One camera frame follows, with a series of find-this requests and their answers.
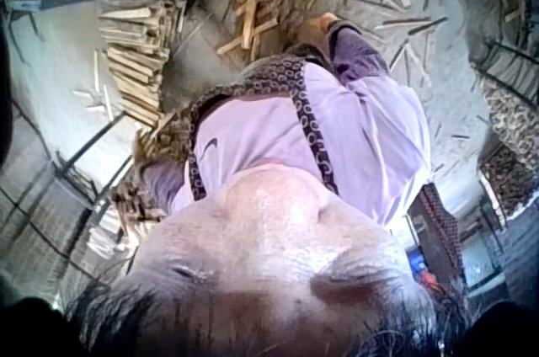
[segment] purple shirt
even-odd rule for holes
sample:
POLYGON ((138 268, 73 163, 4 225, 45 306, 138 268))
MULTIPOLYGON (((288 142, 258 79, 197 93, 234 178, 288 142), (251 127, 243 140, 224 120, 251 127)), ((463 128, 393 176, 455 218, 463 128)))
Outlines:
MULTIPOLYGON (((328 35, 336 39, 332 61, 342 82, 307 63, 308 99, 339 196, 385 225, 406 213, 430 174, 424 112, 413 89, 386 74, 383 60, 356 31, 341 26, 328 35)), ((267 158, 321 178, 288 95, 221 104, 200 123, 195 155, 207 194, 267 158)), ((186 168, 184 184, 173 200, 168 196, 169 212, 193 202, 187 177, 186 168)))

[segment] sleeve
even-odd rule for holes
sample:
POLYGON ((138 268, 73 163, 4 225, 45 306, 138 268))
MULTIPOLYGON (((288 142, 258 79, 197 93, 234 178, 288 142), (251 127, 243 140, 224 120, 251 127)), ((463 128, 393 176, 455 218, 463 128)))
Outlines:
POLYGON ((326 34, 326 45, 329 60, 342 84, 389 73, 380 53, 363 40, 361 32, 350 22, 332 22, 326 34))
POLYGON ((175 161, 160 159, 142 165, 139 176, 163 211, 171 215, 176 194, 184 185, 184 173, 175 161))

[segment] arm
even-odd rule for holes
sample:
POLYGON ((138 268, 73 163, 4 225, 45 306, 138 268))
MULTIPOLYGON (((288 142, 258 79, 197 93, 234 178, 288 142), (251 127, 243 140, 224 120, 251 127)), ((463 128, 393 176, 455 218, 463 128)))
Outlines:
POLYGON ((389 73, 380 53, 363 40, 361 32, 350 22, 332 21, 328 25, 326 46, 334 71, 344 85, 389 73))

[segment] dirt ground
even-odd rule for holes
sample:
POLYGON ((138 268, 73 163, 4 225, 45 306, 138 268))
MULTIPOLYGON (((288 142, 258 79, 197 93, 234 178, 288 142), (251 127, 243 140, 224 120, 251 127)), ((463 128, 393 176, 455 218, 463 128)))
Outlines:
MULTIPOLYGON (((165 109, 182 107, 200 92, 232 81, 246 64, 246 55, 239 49, 223 58, 215 53, 218 46, 239 33, 239 22, 233 13, 237 4, 233 0, 188 1, 182 38, 163 73, 165 109)), ((485 38, 501 37, 514 42, 518 24, 499 21, 507 10, 499 0, 430 0, 427 8, 424 0, 411 0, 406 13, 394 13, 391 18, 357 0, 314 0, 306 10, 310 1, 293 0, 293 11, 286 19, 280 19, 281 27, 262 36, 263 55, 279 51, 301 20, 318 13, 333 12, 367 29, 374 29, 388 19, 448 18, 428 42, 430 54, 425 67, 432 86, 422 82, 413 63, 409 64, 409 76, 404 61, 396 65, 392 76, 400 83, 409 83, 421 99, 430 126, 432 179, 446 208, 457 216, 464 215, 483 194, 476 170, 489 133, 487 106, 469 58, 483 54, 485 38)), ((44 42, 33 35, 28 19, 14 25, 19 44, 31 64, 24 66, 12 51, 16 94, 37 120, 46 140, 67 156, 106 123, 103 115, 85 112, 80 99, 71 94, 74 88, 93 83, 91 54, 104 44, 96 26, 98 12, 99 5, 85 4, 39 13, 36 20, 44 42)), ((370 42, 390 61, 407 37, 407 30, 380 30, 384 44, 370 42)), ((412 38, 411 45, 423 57, 424 36, 412 38)), ((117 99, 115 93, 113 96, 113 100, 117 99)), ((106 182, 129 153, 134 130, 132 123, 119 126, 96 146, 92 156, 82 160, 80 168, 98 183, 106 182)))

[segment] concrete floor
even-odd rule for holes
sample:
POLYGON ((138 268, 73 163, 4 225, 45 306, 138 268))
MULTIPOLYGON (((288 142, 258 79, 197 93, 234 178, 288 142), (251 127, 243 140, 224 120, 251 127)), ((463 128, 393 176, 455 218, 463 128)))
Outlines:
MULTIPOLYGON (((301 8, 304 1, 297 0, 296 7, 301 8)), ((233 37, 230 19, 226 26, 221 24, 227 2, 200 0, 198 7, 189 13, 184 36, 188 36, 200 22, 204 23, 167 65, 163 86, 163 97, 167 103, 175 100, 182 104, 201 90, 233 80, 241 69, 243 62, 237 53, 221 59, 214 52, 217 46, 233 37)), ((475 86, 476 78, 468 57, 480 55, 477 48, 485 35, 500 35, 496 20, 500 6, 498 0, 430 0, 429 7, 423 11, 423 2, 412 0, 411 9, 397 18, 449 18, 430 42, 427 68, 432 88, 420 86, 421 77, 413 63, 410 84, 420 97, 429 121, 433 170, 436 170, 433 180, 446 208, 462 216, 483 194, 476 176, 477 159, 489 130, 488 125, 480 120, 488 119, 488 110, 481 88, 475 86), (451 135, 470 138, 456 139, 451 135)), ((340 0, 317 0, 311 12, 327 11, 368 28, 387 19, 351 0, 346 4, 340 0)), ((19 44, 31 65, 21 64, 12 51, 16 95, 35 117, 50 146, 58 148, 66 156, 106 124, 104 115, 88 114, 82 100, 72 95, 74 88, 91 89, 93 86, 93 50, 104 43, 97 31, 97 12, 94 5, 78 5, 40 13, 36 19, 45 42, 33 34, 28 19, 21 19, 14 25, 19 44)), ((373 42, 373 45, 389 61, 403 42, 406 31, 381 30, 380 35, 387 44, 373 42)), ((504 32, 509 37, 513 34, 510 27, 504 32)), ((424 38, 412 40, 412 46, 422 56, 424 38)), ((403 61, 397 65, 393 77, 406 83, 403 61)), ((116 126, 93 152, 81 160, 79 167, 103 184, 129 152, 134 131, 135 126, 131 122, 116 126)))

